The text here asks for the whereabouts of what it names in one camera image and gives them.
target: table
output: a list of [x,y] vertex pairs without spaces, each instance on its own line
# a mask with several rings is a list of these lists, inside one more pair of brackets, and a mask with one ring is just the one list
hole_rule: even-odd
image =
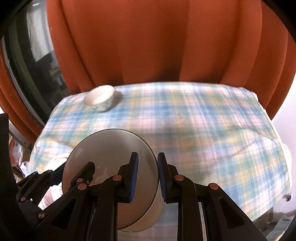
[[[98,113],[87,93],[64,98],[53,110],[30,159],[43,172],[90,134],[109,128],[141,136],[155,155],[195,183],[218,183],[255,220],[290,189],[291,158],[254,93],[226,85],[165,82],[117,86],[113,107]],[[119,232],[119,240],[175,240],[177,206],[165,205],[153,227]]]

